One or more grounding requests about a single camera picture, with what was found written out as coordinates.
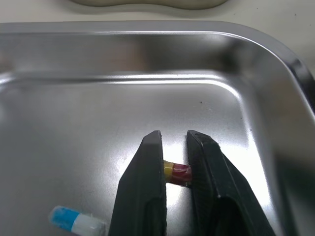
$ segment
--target white countertop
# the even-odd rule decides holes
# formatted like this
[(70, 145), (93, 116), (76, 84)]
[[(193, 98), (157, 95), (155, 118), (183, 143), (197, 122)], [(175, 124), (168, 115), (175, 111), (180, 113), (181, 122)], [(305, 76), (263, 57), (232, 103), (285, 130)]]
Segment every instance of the white countertop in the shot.
[(242, 24), (284, 43), (315, 74), (315, 0), (228, 0), (206, 10), (146, 4), (88, 7), (68, 0), (0, 1), (0, 23), (119, 20), (216, 20)]

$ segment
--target reflective metal surface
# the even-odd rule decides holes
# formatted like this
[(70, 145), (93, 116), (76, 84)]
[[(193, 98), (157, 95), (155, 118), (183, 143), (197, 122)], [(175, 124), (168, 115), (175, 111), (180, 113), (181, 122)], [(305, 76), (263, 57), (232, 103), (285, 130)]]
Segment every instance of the reflective metal surface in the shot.
[[(314, 80), (284, 45), (223, 22), (2, 24), (0, 32), (0, 235), (68, 235), (48, 224), (57, 205), (109, 223), (143, 136), (160, 130), (164, 159), (187, 164), (189, 129), (220, 144), (276, 234), (291, 234), (275, 157), (313, 163)], [(299, 148), (307, 151), (295, 155)], [(168, 235), (194, 235), (191, 204), (188, 189), (167, 184)]]
[(220, 5), (227, 0), (71, 0), (87, 6), (115, 6), (121, 4), (157, 4), (183, 9), (205, 9)]

